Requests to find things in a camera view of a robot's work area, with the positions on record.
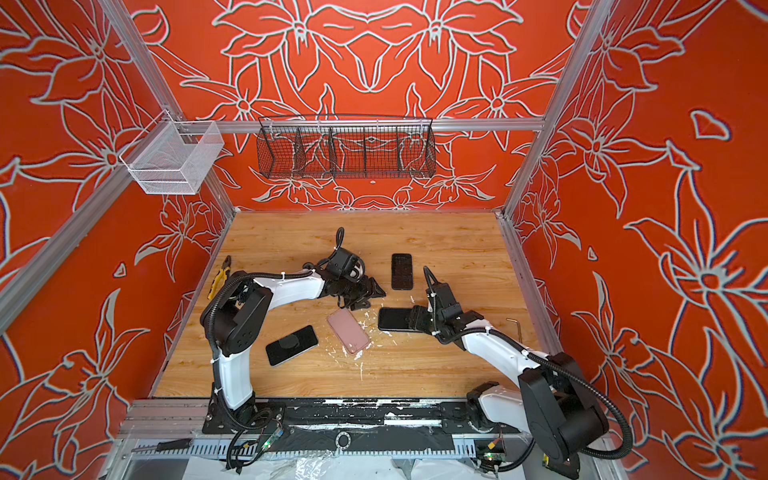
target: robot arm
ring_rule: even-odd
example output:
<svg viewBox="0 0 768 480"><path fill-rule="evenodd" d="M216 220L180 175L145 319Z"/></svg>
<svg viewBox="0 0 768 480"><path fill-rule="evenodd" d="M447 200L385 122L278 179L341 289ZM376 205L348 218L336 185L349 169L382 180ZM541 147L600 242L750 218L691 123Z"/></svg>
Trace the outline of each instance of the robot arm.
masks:
<svg viewBox="0 0 768 480"><path fill-rule="evenodd" d="M323 293L323 287L326 281L318 274L310 272L309 276L304 278L291 279L291 280L276 280L270 278L255 278L251 280L256 290L267 289L270 294L266 295L267 308L264 311L270 311L278 306L286 305L288 303L297 302L299 300L312 300L320 297ZM248 301L255 299L259 293L251 293ZM255 329L251 332L253 340L259 334L261 329L261 323L263 322L263 316L251 316L250 318L261 318L261 322L249 322L249 326L245 328ZM232 410L238 409L243 405L253 393L253 386L250 384L250 347L253 342L248 344L248 347L240 350L238 348L243 345L243 339L241 336L232 336L232 339L227 342L225 340L223 348L228 350L229 355L221 352L219 359L215 362L214 369L218 371L219 380L221 381L221 389L224 396L224 401L227 406Z"/></svg>
<svg viewBox="0 0 768 480"><path fill-rule="evenodd" d="M485 416L481 420L530 432L548 456L547 467L569 478L578 478L578 452L616 459L631 451L633 435L626 418L607 396L584 380L570 356L531 350L494 328L479 313L462 311L450 286L440 283L426 266L424 271L429 308L413 307L410 326L444 345L453 342L480 356L520 389L518 394L489 383L471 392L468 400L476 399ZM621 427L622 445L610 452L588 447L608 431L598 399Z"/></svg>
<svg viewBox="0 0 768 480"><path fill-rule="evenodd" d="M200 316L214 359L214 393L231 410L253 395L250 347L259 336L266 313L299 300L335 296L339 307L369 308L371 298L386 294L365 275L365 264L341 247L344 229L336 232L336 249L317 265L298 273L235 272Z"/></svg>

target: pliers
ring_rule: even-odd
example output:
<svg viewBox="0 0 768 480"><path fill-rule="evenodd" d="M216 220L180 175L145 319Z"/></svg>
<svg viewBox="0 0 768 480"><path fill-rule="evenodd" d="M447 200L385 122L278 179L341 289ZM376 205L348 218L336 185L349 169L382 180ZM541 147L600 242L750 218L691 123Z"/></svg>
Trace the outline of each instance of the pliers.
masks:
<svg viewBox="0 0 768 480"><path fill-rule="evenodd" d="M232 267L232 257L227 255L224 259L224 263L221 264L219 273L214 277L214 282L210 286L210 292L208 292L208 300L213 299L214 294L219 291L227 280L230 278L230 268Z"/></svg>

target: red wall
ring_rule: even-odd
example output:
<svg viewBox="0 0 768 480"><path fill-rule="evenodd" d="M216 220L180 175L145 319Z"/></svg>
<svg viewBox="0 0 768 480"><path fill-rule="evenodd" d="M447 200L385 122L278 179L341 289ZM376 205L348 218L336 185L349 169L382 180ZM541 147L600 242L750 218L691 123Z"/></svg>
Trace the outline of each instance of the red wall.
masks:
<svg viewBox="0 0 768 480"><path fill-rule="evenodd" d="M0 289L160 111L94 4L0 3Z"/></svg>
<svg viewBox="0 0 768 480"><path fill-rule="evenodd" d="M159 112L97 2L0 2L0 289ZM200 195L117 199L0 345L0 478L95 478L223 227Z"/></svg>
<svg viewBox="0 0 768 480"><path fill-rule="evenodd" d="M230 4L126 1L188 118L543 115L588 7L573 0ZM267 180L257 173L253 136L228 135L232 155L216 172L243 209L493 208L504 203L522 159L516 153L532 138L441 135L437 177L372 184Z"/></svg>
<svg viewBox="0 0 768 480"><path fill-rule="evenodd" d="M632 478L768 475L768 12L620 0L515 228Z"/></svg>
<svg viewBox="0 0 768 480"><path fill-rule="evenodd" d="M96 477L223 223L206 187L165 197L131 184L118 198L2 336L0 478Z"/></svg>

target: phone case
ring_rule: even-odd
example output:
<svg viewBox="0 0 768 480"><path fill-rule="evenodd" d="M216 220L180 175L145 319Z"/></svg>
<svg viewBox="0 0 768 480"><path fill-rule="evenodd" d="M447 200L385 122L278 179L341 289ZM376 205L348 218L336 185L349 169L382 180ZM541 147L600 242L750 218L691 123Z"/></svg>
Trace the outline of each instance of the phone case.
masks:
<svg viewBox="0 0 768 480"><path fill-rule="evenodd" d="M328 324L349 353L366 348L371 339L349 310L337 310L328 317Z"/></svg>

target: screwdriver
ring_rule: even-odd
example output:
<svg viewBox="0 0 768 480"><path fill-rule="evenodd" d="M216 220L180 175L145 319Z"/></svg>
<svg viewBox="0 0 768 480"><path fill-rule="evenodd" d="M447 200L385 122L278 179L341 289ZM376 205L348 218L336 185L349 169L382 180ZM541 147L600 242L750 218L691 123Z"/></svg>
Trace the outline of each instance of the screwdriver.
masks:
<svg viewBox="0 0 768 480"><path fill-rule="evenodd" d="M151 447L140 447L138 449L132 449L131 452L165 452L167 450L181 450L188 449L192 445L192 439L178 439L171 440L170 442L160 442L157 445Z"/></svg>

